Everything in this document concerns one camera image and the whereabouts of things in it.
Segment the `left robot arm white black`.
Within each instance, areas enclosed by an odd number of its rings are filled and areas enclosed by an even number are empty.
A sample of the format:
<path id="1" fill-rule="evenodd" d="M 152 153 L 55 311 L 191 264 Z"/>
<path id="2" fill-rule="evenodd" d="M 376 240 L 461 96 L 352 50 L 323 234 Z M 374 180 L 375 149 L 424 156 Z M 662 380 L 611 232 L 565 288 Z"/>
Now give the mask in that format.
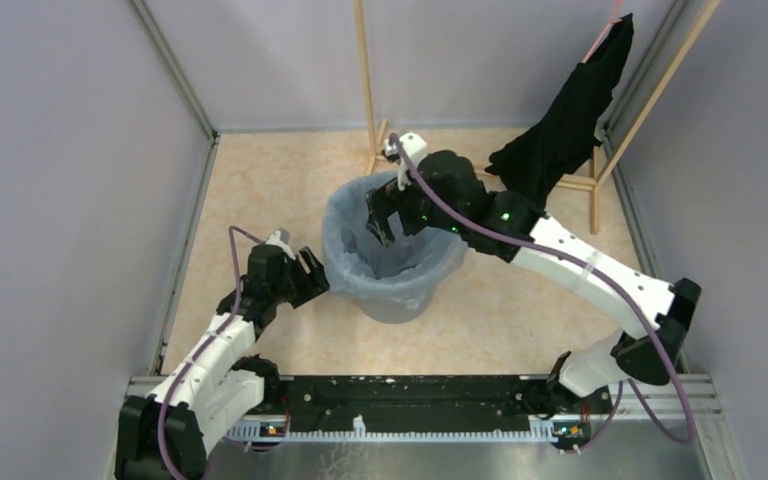
<path id="1" fill-rule="evenodd" d="M 250 410 L 279 404 L 277 367 L 248 350 L 277 316 L 326 293 L 324 266 L 307 247 L 255 245 L 247 270 L 196 346 L 157 386 L 129 395 L 118 415 L 117 479 L 202 479 L 214 447 Z"/>

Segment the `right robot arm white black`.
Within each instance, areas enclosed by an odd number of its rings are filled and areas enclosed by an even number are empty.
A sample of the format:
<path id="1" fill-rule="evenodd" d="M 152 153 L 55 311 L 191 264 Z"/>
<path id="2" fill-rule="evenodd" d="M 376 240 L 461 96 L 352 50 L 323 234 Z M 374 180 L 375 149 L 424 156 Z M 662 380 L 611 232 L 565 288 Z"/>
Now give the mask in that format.
<path id="1" fill-rule="evenodd" d="M 367 227 L 384 244 L 396 216 L 406 235 L 428 229 L 459 236 L 478 253 L 531 270 L 595 305 L 618 330 L 592 346 L 563 354 L 546 381 L 549 404 L 572 412 L 603 386 L 631 379 L 670 383 L 701 294 L 683 278 L 647 276 L 576 237 L 520 194 L 489 191 L 471 162 L 444 150 L 418 163 L 419 180 L 398 176 L 366 194 Z"/>

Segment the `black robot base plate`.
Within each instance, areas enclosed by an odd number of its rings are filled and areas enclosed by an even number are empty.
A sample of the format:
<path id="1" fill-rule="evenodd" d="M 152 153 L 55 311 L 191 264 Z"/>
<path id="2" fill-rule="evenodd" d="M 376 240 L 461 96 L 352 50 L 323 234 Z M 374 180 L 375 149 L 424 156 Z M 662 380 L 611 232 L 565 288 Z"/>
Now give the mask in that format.
<path id="1" fill-rule="evenodd" d="M 357 416 L 373 432 L 525 431 L 611 409 L 605 387 L 556 402 L 544 387 L 542 375 L 285 376 L 241 420 L 275 422 L 276 433 L 349 431 Z"/>

